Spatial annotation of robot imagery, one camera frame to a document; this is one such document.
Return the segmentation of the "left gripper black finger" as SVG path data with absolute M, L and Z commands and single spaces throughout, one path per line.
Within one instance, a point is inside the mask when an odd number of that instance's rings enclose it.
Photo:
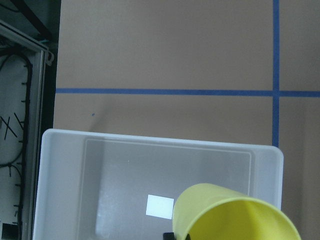
M 178 240 L 178 237 L 174 232 L 164 232 L 162 235 L 163 240 Z M 191 240 L 191 237 L 189 234 L 186 235 L 184 240 Z

